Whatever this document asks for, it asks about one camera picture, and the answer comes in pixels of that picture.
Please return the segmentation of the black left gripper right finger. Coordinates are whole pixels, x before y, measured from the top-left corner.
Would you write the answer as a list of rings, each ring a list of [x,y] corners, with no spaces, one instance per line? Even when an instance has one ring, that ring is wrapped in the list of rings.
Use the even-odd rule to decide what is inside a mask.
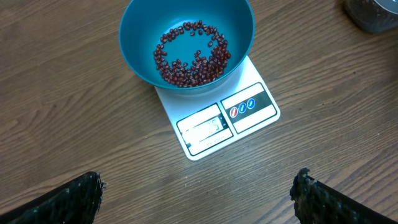
[[[295,216],[301,224],[397,224],[300,169],[290,189]]]

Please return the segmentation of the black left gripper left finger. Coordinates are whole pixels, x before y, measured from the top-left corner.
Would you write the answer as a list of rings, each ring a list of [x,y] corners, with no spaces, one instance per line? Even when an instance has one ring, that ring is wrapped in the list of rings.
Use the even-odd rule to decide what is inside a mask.
[[[1,224],[92,224],[106,182],[89,171],[46,194],[1,215]]]

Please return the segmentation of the red adzuki beans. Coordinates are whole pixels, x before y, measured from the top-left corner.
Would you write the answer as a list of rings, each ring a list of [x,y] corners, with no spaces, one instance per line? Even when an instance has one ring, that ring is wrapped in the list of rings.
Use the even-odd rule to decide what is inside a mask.
[[[203,56],[198,49],[194,54],[194,60],[190,63],[179,58],[168,61],[165,44],[176,39],[177,36],[188,33],[206,35],[211,37],[207,47],[211,49],[210,56]],[[169,84],[179,88],[202,86],[219,79],[225,72],[231,52],[228,50],[228,41],[224,34],[218,32],[218,28],[206,25],[202,20],[184,22],[182,25],[170,29],[160,37],[160,44],[153,51],[156,70],[161,78]]]

